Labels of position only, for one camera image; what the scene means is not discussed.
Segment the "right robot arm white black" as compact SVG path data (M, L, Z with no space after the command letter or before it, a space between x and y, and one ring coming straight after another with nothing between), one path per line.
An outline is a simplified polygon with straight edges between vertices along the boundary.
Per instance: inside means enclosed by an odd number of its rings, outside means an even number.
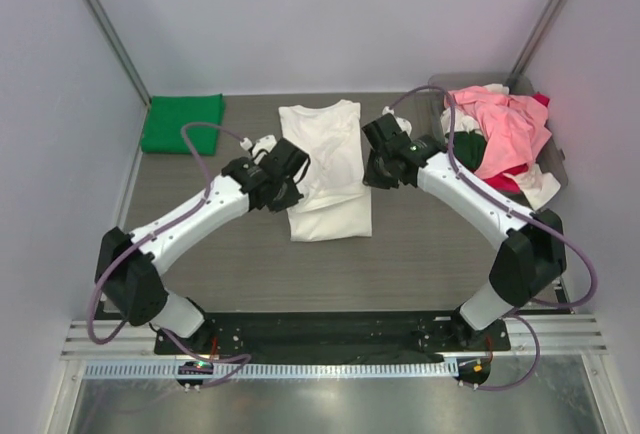
M387 113L362 129L371 150L363 182L378 189L411 185L433 195L475 227L496 250L486 283L451 316L464 348L482 343L503 315L531 301L566 269L560 217L535 213L477 179L428 135L412 139Z

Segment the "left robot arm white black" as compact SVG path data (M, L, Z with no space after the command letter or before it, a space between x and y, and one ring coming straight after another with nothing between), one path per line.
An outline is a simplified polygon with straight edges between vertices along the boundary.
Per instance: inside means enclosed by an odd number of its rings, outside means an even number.
M149 325L194 353L208 350L215 327L194 301L169 291L162 277L215 230L263 208L281 212L302 198L299 182L310 156L286 139L266 136L246 157L230 161L204 189L161 218L129 233L115 227L102 238L95 275L125 324Z

